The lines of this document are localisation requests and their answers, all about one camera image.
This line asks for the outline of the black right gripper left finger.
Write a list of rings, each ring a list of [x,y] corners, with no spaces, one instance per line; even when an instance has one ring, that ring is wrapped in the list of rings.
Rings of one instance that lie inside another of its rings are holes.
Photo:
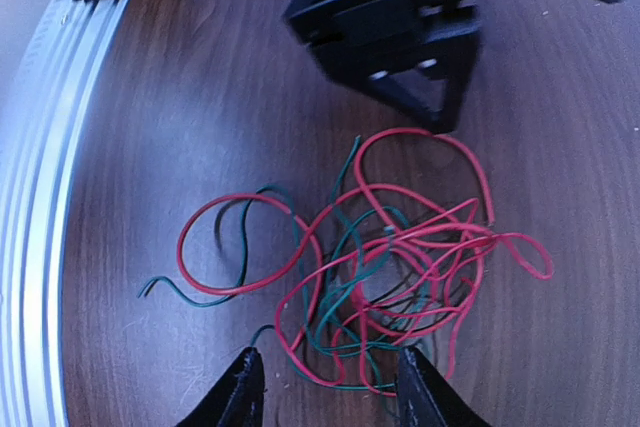
[[[260,427],[264,412],[264,364],[246,347],[178,426]]]

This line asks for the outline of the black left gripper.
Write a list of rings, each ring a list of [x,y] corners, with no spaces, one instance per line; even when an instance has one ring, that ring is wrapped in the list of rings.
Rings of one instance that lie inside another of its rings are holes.
[[[467,1],[291,0],[284,18],[333,82],[450,133],[479,51],[479,19]]]

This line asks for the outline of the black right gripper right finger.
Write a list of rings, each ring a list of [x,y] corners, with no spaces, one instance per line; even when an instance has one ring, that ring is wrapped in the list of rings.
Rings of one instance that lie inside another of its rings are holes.
[[[399,352],[396,394],[400,426],[490,426],[416,347]]]

